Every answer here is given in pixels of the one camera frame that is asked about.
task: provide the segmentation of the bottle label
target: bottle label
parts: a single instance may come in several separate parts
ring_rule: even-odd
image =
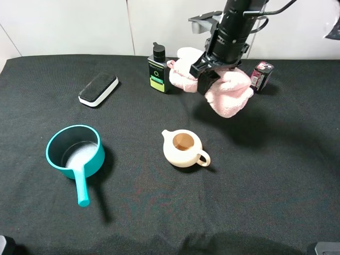
[[[149,62],[149,72],[151,87],[164,92],[164,67]]]

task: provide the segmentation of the black tablecloth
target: black tablecloth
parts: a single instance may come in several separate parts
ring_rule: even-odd
[[[258,61],[244,61],[251,74]],[[270,61],[261,95],[230,119],[198,93],[149,85],[146,57],[39,56],[0,75],[0,234],[17,254],[300,254],[340,241],[340,61]],[[121,81],[89,108],[78,93],[101,70]],[[72,124],[101,135],[91,204],[45,158]],[[173,167],[162,130],[188,129],[211,166]]]

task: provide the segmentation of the small box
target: small box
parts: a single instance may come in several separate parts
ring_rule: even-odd
[[[265,88],[271,72],[274,70],[274,66],[267,62],[260,62],[255,68],[253,73],[251,74],[251,88],[255,93],[260,92]]]

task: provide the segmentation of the pink cloth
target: pink cloth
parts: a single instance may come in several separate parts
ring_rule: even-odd
[[[171,60],[167,63],[170,70],[170,82],[183,89],[185,92],[197,92],[197,79],[189,71],[190,66],[203,54],[195,48],[181,48],[177,52],[180,58],[176,62]],[[205,94],[208,103],[214,111],[224,117],[230,118],[239,112],[253,96],[250,88],[250,78],[240,69],[234,71],[217,71],[221,77]]]

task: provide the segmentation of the teapot opening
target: teapot opening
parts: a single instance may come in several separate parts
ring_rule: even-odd
[[[181,151],[189,150],[194,145],[194,139],[189,134],[181,133],[174,137],[173,144],[176,149]]]

